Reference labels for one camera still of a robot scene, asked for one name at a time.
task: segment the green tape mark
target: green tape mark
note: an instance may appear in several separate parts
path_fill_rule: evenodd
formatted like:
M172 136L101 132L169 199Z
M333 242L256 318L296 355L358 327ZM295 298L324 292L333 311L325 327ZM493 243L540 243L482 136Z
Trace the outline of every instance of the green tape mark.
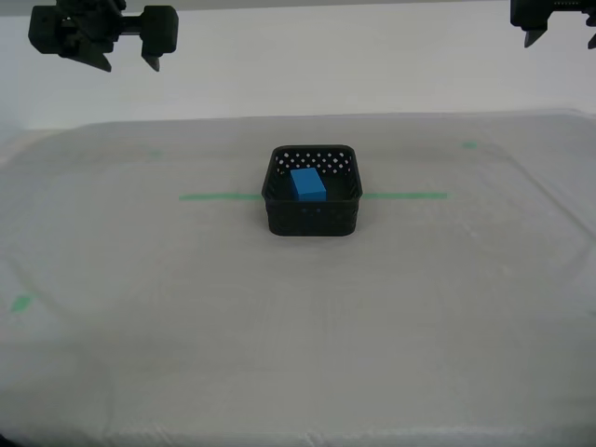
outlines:
M364 199L375 200L443 200L449 198L447 193L386 193L386 194L365 194Z
M364 194L365 200L442 200L449 198L447 193L385 193L385 194ZM180 196L180 200L187 201L208 201L208 200L262 200L258 194L188 194Z
M261 200L258 194L235 194L235 193L216 193L216 194L188 194L180 196L181 201L190 200Z
M13 314L19 314L21 312L24 312L25 310L27 310L27 308L31 305L33 301L34 298L32 295L19 295L10 307L10 312Z

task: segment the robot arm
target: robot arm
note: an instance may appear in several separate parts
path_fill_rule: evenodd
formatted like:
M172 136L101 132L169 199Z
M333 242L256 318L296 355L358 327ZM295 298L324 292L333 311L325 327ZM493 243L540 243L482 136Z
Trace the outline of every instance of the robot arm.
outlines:
M105 53L114 50L120 35L139 35L142 57L156 71L159 58L176 50L178 15L173 7L146 7L139 17L126 17L125 0L56 0L54 7L34 7L29 39L43 54L58 54L106 72L112 71ZM596 26L596 0L511 0L511 23L526 32L529 47L549 27L557 11L588 15ZM588 47L596 47L596 35Z
M54 7L34 7L29 40L42 54L57 54L106 72L104 56L120 35L139 35L142 58L159 71L159 58L173 53L178 41L178 14L173 7L146 7L126 17L125 0L57 0Z
M549 28L549 18L557 11L578 11L588 14L586 24L596 26L596 0L511 0L511 24L526 32L528 48ZM596 35L588 43L596 47Z

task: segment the black plastic basket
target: black plastic basket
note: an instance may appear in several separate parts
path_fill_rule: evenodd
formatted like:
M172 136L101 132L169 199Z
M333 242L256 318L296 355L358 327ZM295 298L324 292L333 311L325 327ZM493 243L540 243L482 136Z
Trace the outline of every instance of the black plastic basket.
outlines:
M326 202L294 200L291 169L316 168ZM273 151L263 198L269 228L278 236L347 236L354 233L362 185L351 147L282 146Z

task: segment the table surface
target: table surface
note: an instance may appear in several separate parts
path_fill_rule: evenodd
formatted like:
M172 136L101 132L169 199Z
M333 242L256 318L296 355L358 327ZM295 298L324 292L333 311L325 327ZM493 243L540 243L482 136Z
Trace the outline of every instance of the table surface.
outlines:
M50 445L593 445L589 116L24 135L0 166L0 429ZM269 233L271 151L356 150L344 238Z

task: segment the perforated basket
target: perforated basket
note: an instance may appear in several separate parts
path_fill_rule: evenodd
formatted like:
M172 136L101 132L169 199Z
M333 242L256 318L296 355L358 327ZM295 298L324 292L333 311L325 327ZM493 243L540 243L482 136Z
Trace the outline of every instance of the perforated basket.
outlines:
M326 202L296 201L291 169L316 168ZM343 145L282 146L273 151L263 198L271 232L279 236L347 236L354 233L362 185L356 154Z

